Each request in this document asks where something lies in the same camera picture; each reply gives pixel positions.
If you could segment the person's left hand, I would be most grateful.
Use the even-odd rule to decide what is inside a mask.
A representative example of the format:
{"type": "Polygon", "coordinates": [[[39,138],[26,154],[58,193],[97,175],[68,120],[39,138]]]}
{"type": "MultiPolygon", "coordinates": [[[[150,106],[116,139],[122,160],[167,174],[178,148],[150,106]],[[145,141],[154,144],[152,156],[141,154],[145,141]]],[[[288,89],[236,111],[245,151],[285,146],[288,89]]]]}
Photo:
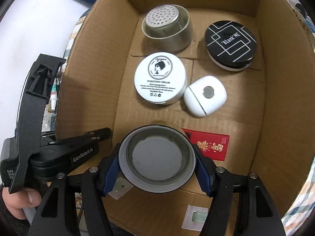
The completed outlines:
{"type": "Polygon", "coordinates": [[[8,211],[17,219],[24,220],[25,208],[35,208],[41,203],[41,195],[34,189],[24,188],[19,192],[9,194],[8,188],[2,190],[2,198],[8,211]]]}

